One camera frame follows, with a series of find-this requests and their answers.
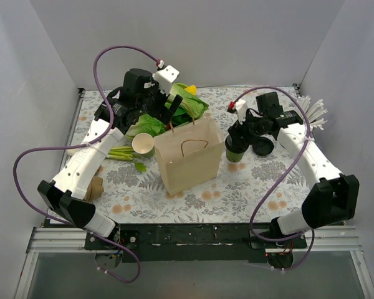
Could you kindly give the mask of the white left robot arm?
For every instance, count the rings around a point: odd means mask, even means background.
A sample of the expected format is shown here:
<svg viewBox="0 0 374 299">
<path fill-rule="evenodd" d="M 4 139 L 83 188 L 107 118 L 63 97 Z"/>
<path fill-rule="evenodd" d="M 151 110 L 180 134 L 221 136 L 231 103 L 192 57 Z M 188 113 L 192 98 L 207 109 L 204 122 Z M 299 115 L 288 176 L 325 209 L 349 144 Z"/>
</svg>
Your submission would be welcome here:
<svg viewBox="0 0 374 299">
<path fill-rule="evenodd" d="M 106 249 L 120 241 L 116 223 L 87 201 L 87 189 L 109 151 L 123 138 L 140 116 L 148 114 L 163 124 L 170 122 L 182 98 L 169 107 L 166 102 L 179 71 L 166 66 L 155 73 L 143 69 L 126 72 L 121 87 L 107 95 L 94 114 L 90 128 L 78 149 L 51 182 L 41 181 L 37 190 L 49 209 L 78 228 L 98 234 Z"/>
</svg>

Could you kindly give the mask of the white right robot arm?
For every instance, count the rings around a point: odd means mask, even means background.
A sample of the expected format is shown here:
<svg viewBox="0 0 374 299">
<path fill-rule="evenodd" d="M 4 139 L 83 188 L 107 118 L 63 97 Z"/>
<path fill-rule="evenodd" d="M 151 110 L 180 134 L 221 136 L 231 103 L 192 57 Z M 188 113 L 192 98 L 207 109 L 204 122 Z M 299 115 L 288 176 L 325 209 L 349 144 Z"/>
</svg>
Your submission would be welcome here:
<svg viewBox="0 0 374 299">
<path fill-rule="evenodd" d="M 279 103 L 281 91 L 272 87 L 269 93 L 257 96 L 256 109 L 249 108 L 242 96 L 233 100 L 228 112 L 236 114 L 237 121 L 225 140 L 228 161 L 239 162 L 250 146 L 257 155 L 270 154 L 274 146 L 268 139 L 271 135 L 294 159 L 275 185 L 295 167 L 304 175 L 310 192 L 301 208 L 273 219 L 268 233 L 252 231 L 258 239 L 280 248 L 308 230 L 352 219 L 360 186 L 355 175 L 343 174 L 329 161 L 312 137 L 312 130 L 322 129 L 326 122 L 323 101 L 311 104 L 308 96 L 291 97 L 296 108 L 285 111 Z"/>
</svg>

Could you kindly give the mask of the black plastic cup lid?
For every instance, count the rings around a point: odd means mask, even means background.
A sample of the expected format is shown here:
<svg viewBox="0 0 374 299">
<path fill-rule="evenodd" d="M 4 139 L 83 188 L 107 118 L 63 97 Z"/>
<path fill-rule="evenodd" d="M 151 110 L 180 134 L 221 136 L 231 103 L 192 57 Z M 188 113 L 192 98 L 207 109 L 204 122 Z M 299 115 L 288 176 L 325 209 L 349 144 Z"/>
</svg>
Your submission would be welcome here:
<svg viewBox="0 0 374 299">
<path fill-rule="evenodd" d="M 228 135 L 225 139 L 225 147 L 231 150 L 241 150 L 247 151 L 249 145 L 244 141 L 237 138 L 234 140 L 230 135 Z"/>
</svg>

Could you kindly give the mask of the brown paper bag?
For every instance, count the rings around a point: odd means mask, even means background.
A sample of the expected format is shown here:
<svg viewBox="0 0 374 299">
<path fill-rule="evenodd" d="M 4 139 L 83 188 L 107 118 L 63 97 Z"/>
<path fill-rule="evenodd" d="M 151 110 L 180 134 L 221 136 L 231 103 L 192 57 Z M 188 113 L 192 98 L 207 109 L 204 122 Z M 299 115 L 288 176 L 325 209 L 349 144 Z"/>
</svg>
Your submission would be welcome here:
<svg viewBox="0 0 374 299">
<path fill-rule="evenodd" d="M 212 118 L 200 118 L 153 139 L 160 176 L 174 196 L 215 178 L 224 135 Z"/>
</svg>

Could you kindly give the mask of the green paper coffee cup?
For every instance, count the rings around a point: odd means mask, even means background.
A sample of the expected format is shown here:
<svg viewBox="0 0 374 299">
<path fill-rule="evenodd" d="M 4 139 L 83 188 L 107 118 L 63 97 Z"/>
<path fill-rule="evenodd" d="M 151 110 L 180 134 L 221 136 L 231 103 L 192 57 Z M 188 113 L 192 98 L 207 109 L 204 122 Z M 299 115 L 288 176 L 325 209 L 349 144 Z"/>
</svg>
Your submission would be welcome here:
<svg viewBox="0 0 374 299">
<path fill-rule="evenodd" d="M 226 148 L 226 159 L 231 163 L 238 163 L 242 160 L 245 151 Z"/>
</svg>

